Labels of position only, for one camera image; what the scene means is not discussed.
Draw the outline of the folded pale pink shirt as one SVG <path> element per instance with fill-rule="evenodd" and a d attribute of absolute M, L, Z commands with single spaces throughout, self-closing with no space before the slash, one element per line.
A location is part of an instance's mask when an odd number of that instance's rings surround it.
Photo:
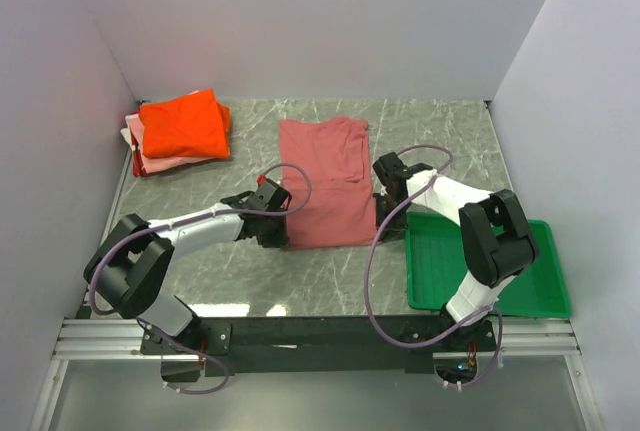
<path fill-rule="evenodd" d="M 133 151 L 138 151 L 140 153 L 146 176 L 158 174 L 181 166 L 209 161 L 209 158 L 170 157 L 155 159 L 146 157 L 143 153 L 142 146 L 144 126 L 137 114 L 127 115 L 125 117 L 125 127 L 120 130 L 120 133 L 126 144 L 129 146 L 131 153 Z"/>

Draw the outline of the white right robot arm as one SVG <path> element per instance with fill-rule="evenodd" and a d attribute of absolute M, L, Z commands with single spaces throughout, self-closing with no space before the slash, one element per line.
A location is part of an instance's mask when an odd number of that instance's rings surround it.
<path fill-rule="evenodd" d="M 521 204 L 511 190 L 473 188 L 443 176 L 441 168 L 424 163 L 409 166 L 395 152 L 378 158 L 373 170 L 384 187 L 373 195 L 376 244 L 405 232 L 406 208 L 411 204 L 434 211 L 460 228 L 467 271 L 444 305 L 447 319 L 438 328 L 442 344 L 460 350 L 473 339 L 473 325 L 539 256 Z"/>

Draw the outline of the dusty pink t shirt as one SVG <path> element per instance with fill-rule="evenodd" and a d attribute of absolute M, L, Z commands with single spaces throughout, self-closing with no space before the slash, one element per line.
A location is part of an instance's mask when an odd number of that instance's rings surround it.
<path fill-rule="evenodd" d="M 282 185 L 301 209 L 286 217 L 290 247 L 368 245 L 376 234 L 368 122 L 344 116 L 321 123 L 279 122 Z"/>

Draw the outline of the folded red shirt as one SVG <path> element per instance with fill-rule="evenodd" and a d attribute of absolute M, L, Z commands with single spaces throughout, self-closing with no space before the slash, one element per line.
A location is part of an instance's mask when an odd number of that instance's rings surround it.
<path fill-rule="evenodd" d="M 145 169 L 138 151 L 132 152 L 132 172 L 135 177 L 145 177 Z"/>

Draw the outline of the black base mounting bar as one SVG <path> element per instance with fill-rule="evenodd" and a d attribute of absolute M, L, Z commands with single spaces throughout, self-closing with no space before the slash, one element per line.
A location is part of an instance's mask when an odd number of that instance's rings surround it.
<path fill-rule="evenodd" d="M 160 357 L 171 383 L 239 373 L 403 370 L 431 374 L 438 353 L 475 358 L 500 349 L 487 318 L 426 347 L 447 328 L 438 315 L 387 315 L 383 330 L 405 345 L 386 342 L 366 316 L 199 318 L 178 337 L 166 339 L 148 327 L 140 346 Z"/>

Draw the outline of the folded orange t shirt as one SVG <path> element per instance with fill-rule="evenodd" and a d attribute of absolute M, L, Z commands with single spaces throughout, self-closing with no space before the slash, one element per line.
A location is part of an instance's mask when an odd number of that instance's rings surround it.
<path fill-rule="evenodd" d="M 143 104 L 143 154 L 147 158 L 212 158 L 231 156 L 231 112 L 212 89 L 170 101 Z"/>

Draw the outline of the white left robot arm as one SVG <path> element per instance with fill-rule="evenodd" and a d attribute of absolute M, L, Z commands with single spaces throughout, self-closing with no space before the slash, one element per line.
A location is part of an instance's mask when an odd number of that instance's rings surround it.
<path fill-rule="evenodd" d="M 84 278 L 113 312 L 160 328 L 173 350 L 189 352 L 199 343 L 200 329 L 195 312 L 162 290 L 171 263 L 214 244 L 244 239 L 254 239 L 267 249 L 286 247 L 282 213 L 290 201 L 288 191 L 263 178 L 254 191 L 177 218 L 146 221 L 129 214 L 98 248 Z"/>

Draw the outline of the green plastic tray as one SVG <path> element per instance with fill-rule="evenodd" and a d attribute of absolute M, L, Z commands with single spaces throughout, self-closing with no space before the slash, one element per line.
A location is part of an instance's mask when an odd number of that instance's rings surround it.
<path fill-rule="evenodd" d="M 466 274 L 460 229 L 437 215 L 410 212 L 405 233 L 408 303 L 438 311 Z M 551 228 L 529 222 L 539 257 L 501 292 L 498 308 L 507 316 L 568 319 L 571 305 Z"/>

